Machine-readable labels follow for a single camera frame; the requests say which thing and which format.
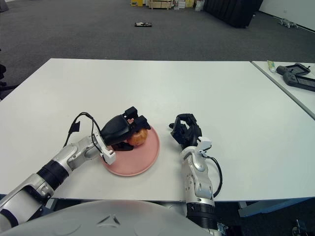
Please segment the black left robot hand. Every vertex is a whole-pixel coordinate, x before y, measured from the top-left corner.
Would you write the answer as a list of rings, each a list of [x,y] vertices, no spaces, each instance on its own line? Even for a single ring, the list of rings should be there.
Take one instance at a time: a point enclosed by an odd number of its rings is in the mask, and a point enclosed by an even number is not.
[[[144,116],[139,116],[135,107],[130,107],[121,115],[109,120],[102,128],[100,135],[105,144],[114,151],[131,151],[136,144],[127,142],[141,130],[150,130],[151,127]]]

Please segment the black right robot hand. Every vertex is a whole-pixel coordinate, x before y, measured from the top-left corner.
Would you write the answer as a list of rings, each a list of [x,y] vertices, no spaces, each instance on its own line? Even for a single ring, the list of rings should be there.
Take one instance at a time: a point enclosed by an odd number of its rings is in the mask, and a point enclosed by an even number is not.
[[[169,124],[171,136],[185,149],[190,146],[197,146],[197,140],[202,136],[202,131],[193,114],[179,114],[175,121]]]

